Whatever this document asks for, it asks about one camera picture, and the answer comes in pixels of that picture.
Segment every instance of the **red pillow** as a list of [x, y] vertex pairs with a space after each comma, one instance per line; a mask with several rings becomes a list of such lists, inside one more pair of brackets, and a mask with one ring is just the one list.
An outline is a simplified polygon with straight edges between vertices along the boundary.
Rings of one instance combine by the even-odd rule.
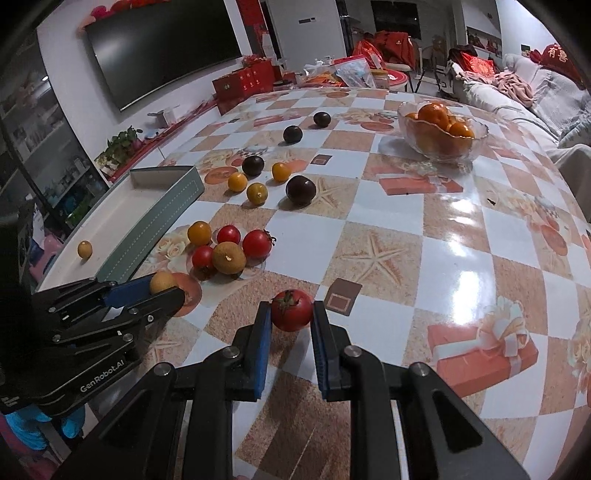
[[581, 75], [579, 75], [579, 72], [577, 72], [573, 62], [557, 43], [548, 45], [545, 48], [544, 53], [542, 54], [540, 65], [549, 68], [550, 70], [554, 70], [555, 72], [561, 73], [579, 85], [583, 84]]
[[495, 75], [495, 63], [492, 60], [484, 60], [478, 57], [468, 55], [466, 52], [461, 52], [464, 70], [479, 73], [484, 77], [492, 77]]

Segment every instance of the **red cherry tomato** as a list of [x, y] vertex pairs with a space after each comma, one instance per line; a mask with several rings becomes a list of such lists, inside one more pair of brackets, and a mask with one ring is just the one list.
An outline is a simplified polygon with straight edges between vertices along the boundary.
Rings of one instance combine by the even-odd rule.
[[235, 244], [240, 243], [240, 231], [233, 225], [226, 225], [220, 228], [217, 233], [217, 242], [221, 244], [223, 242], [233, 242]]
[[302, 330], [312, 316], [312, 299], [305, 291], [285, 290], [271, 302], [271, 321], [284, 332]]
[[275, 240], [266, 230], [253, 230], [244, 237], [242, 249], [249, 258], [265, 258], [275, 245]]
[[193, 266], [195, 268], [209, 268], [213, 269], [213, 248], [209, 245], [198, 247], [191, 257]]

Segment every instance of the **rose pattern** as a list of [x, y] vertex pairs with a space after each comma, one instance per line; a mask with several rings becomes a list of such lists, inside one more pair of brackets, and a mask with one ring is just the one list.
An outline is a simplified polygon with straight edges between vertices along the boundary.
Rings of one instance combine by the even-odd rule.
[[584, 393], [589, 385], [591, 374], [591, 317], [589, 310], [579, 320], [573, 337], [569, 340], [567, 359], [577, 379], [577, 388]]

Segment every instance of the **tv screen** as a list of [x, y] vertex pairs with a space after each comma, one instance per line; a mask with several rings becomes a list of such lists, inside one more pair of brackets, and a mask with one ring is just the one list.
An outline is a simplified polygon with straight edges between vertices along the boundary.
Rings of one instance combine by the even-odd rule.
[[171, 0], [86, 27], [120, 110], [189, 73], [241, 56], [223, 0]]

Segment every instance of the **fruit bowl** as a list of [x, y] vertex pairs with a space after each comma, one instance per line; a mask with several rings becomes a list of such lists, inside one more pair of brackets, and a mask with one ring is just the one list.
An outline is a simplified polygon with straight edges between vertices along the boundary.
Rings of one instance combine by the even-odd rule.
[[418, 113], [428, 103], [407, 102], [398, 107], [398, 125], [408, 144], [427, 158], [442, 163], [472, 161], [480, 155], [488, 137], [488, 127], [473, 118], [450, 113], [465, 122], [474, 133], [474, 138], [454, 137], [435, 124], [407, 117], [409, 113]]

